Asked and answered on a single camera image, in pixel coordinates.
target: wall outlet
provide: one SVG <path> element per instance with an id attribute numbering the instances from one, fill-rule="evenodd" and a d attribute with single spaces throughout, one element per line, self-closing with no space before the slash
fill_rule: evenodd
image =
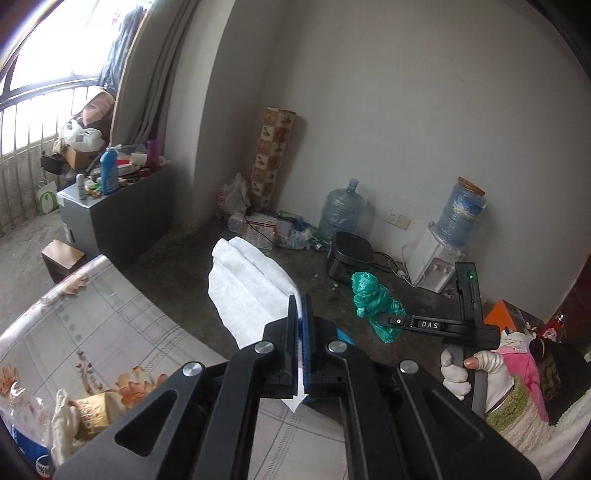
<path id="1" fill-rule="evenodd" d="M 398 228 L 401 228 L 402 230 L 406 230 L 410 225 L 410 218 L 403 217 L 402 215 L 394 213 L 392 210 L 390 210 L 386 216 L 386 223 L 390 223 L 394 226 L 397 226 Z"/>
<path id="2" fill-rule="evenodd" d="M 400 220 L 400 215 L 394 213 L 392 210 L 390 210 L 388 212 L 388 215 L 386 217 L 386 223 L 391 223 L 392 225 L 396 225 L 398 223 L 398 220 Z"/>
<path id="3" fill-rule="evenodd" d="M 402 230 L 406 230 L 406 229 L 408 229 L 409 225 L 410 225 L 410 218 L 403 217 L 402 215 L 400 215 L 400 217 L 398 217 L 398 222 L 396 222 L 396 226 L 398 228 L 401 228 Z"/>

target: gray cabinet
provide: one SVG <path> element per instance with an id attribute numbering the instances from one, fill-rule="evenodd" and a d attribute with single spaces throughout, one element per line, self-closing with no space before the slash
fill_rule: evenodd
<path id="1" fill-rule="evenodd" d="M 170 229 L 172 170 L 164 168 L 98 199 L 77 197 L 76 185 L 57 194 L 72 246 L 89 258 L 104 254 L 117 268 L 126 268 Z"/>

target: gloved hand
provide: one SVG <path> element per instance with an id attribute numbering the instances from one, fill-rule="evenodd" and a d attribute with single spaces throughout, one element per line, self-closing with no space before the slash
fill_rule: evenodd
<path id="1" fill-rule="evenodd" d="M 513 378 L 509 375 L 503 356 L 500 353 L 482 350 L 464 360 L 464 366 L 488 373 L 486 392 L 486 411 L 492 409 L 513 387 Z M 452 364 L 452 354 L 445 349 L 441 353 L 441 373 L 443 386 L 458 399 L 463 400 L 472 386 L 467 382 L 468 370 Z"/>
<path id="2" fill-rule="evenodd" d="M 53 434 L 51 458 L 56 467 L 61 466 L 78 450 L 74 437 L 78 433 L 79 424 L 80 412 L 76 407 L 70 406 L 68 393 L 65 390 L 58 390 L 56 412 L 51 420 Z"/>

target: white towel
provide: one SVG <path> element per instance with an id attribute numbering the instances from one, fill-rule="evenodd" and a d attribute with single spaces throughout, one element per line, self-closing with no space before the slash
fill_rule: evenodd
<path id="1" fill-rule="evenodd" d="M 209 297 L 224 326 L 243 348 L 262 339 L 265 325 L 287 317 L 290 295 L 295 295 L 298 317 L 301 297 L 287 273 L 246 240 L 221 239 L 213 247 L 209 273 Z M 298 395 L 284 400 L 295 411 L 304 399 L 301 347 L 298 352 Z"/>

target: lid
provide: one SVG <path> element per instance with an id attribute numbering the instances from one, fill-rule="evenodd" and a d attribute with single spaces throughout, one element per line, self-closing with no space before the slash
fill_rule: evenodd
<path id="1" fill-rule="evenodd" d="M 369 268 L 374 261 L 374 249 L 371 244 L 354 233 L 336 232 L 332 250 L 338 261 L 352 267 Z"/>
<path id="2" fill-rule="evenodd" d="M 457 182 L 464 187 L 466 190 L 470 190 L 471 192 L 476 193 L 479 197 L 484 197 L 484 190 L 478 188 L 474 185 L 471 181 L 466 180 L 463 177 L 458 177 Z"/>
<path id="3" fill-rule="evenodd" d="M 357 188 L 357 185 L 359 185 L 359 180 L 357 180 L 357 179 L 350 179 L 349 180 L 349 186 L 347 187 L 347 190 L 349 190 L 350 192 L 354 192 L 355 189 Z"/>

